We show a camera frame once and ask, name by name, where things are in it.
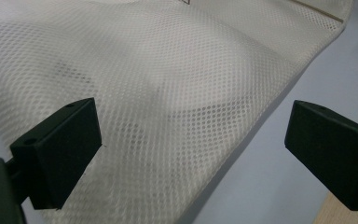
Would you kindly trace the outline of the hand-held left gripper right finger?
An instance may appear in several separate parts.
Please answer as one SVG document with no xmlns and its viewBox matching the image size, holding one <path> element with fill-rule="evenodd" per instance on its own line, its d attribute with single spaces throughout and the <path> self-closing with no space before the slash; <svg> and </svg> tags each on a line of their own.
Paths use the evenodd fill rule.
<svg viewBox="0 0 358 224">
<path fill-rule="evenodd" d="M 284 144 L 347 208 L 358 211 L 358 123 L 296 100 Z"/>
</svg>

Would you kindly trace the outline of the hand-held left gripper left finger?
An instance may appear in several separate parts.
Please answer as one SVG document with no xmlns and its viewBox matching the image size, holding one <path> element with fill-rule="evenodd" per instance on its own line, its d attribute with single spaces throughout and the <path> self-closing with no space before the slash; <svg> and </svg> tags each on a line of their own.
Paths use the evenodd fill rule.
<svg viewBox="0 0 358 224">
<path fill-rule="evenodd" d="M 62 107 L 10 145 L 16 201 L 61 209 L 101 145 L 92 98 Z"/>
</svg>

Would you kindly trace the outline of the white mesh laundry bag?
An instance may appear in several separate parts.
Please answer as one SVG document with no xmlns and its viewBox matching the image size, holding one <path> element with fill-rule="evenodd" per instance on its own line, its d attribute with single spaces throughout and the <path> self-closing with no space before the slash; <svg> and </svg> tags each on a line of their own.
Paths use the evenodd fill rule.
<svg viewBox="0 0 358 224">
<path fill-rule="evenodd" d="M 47 224 L 174 224 L 344 29 L 353 0 L 0 0 L 0 135 L 93 98 L 103 135 Z"/>
</svg>

